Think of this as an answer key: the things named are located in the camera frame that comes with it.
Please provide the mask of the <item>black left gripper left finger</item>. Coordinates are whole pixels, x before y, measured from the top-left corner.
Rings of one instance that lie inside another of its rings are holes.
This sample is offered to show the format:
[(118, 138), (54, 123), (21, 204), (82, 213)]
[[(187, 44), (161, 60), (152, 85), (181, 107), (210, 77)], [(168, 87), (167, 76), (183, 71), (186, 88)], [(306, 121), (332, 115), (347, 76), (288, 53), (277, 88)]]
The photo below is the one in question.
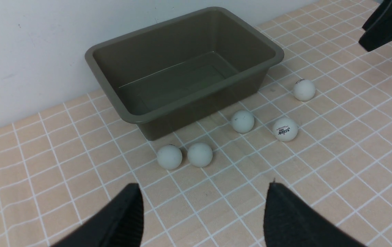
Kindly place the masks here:
[(139, 247), (144, 230), (142, 192), (129, 183), (97, 214), (53, 247)]

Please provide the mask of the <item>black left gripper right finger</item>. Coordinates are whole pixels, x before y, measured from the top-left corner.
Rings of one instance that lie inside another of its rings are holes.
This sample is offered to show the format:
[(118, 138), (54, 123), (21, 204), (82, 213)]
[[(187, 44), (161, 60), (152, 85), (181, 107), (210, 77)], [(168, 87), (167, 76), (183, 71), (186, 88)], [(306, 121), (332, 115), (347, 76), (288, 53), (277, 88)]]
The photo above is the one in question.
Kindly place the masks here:
[(362, 247), (282, 183), (271, 182), (264, 210), (267, 247)]

